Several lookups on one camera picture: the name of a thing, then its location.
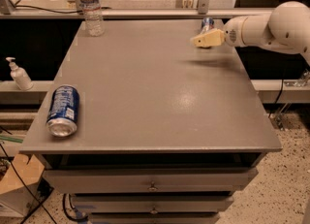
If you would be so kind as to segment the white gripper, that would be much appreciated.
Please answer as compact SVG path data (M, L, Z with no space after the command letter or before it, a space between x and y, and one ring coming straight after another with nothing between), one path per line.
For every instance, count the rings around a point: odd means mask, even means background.
M221 46L226 41L231 47L246 47L248 18L248 16L231 18L224 25L224 32L220 29L213 28L203 34L193 37L191 43L198 48L209 48Z

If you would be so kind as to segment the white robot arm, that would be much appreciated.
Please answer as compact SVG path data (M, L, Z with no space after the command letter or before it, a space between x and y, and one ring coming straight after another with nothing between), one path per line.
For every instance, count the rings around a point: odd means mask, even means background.
M213 27L191 39L198 48L258 47L285 54L300 54L310 65L310 9L291 1L270 14L237 16L222 29Z

